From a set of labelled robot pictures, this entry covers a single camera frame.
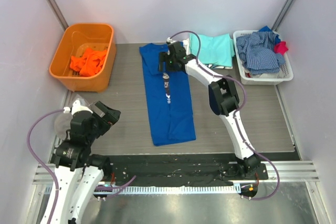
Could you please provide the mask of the blue t shirt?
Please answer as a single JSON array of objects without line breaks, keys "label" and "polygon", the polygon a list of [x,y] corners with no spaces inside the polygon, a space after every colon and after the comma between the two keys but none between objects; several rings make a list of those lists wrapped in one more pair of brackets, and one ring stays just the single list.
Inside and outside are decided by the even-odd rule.
[{"label": "blue t shirt", "polygon": [[139,48],[152,142],[155,146],[196,140],[188,75],[160,72],[159,53],[166,44]]}]

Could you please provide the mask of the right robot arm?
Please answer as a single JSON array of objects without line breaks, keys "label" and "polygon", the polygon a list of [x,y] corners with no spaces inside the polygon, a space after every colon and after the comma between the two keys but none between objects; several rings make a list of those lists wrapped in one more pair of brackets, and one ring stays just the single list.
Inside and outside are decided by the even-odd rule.
[{"label": "right robot arm", "polygon": [[250,179],[260,167],[260,158],[255,154],[241,121],[239,96],[230,76],[221,76],[202,64],[195,55],[187,54],[179,41],[168,39],[168,51],[159,54],[159,71],[184,72],[208,89],[209,106],[227,128],[234,146],[237,174]]}]

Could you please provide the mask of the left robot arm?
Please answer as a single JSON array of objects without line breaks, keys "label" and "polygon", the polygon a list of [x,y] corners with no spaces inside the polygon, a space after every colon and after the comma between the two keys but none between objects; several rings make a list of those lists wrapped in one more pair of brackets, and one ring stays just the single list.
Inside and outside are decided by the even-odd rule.
[{"label": "left robot arm", "polygon": [[54,183],[41,223],[80,223],[98,183],[112,174],[110,158],[92,154],[91,147],[119,121],[121,112],[100,101],[89,106],[76,99],[63,113],[70,117],[70,128],[55,151]]}]

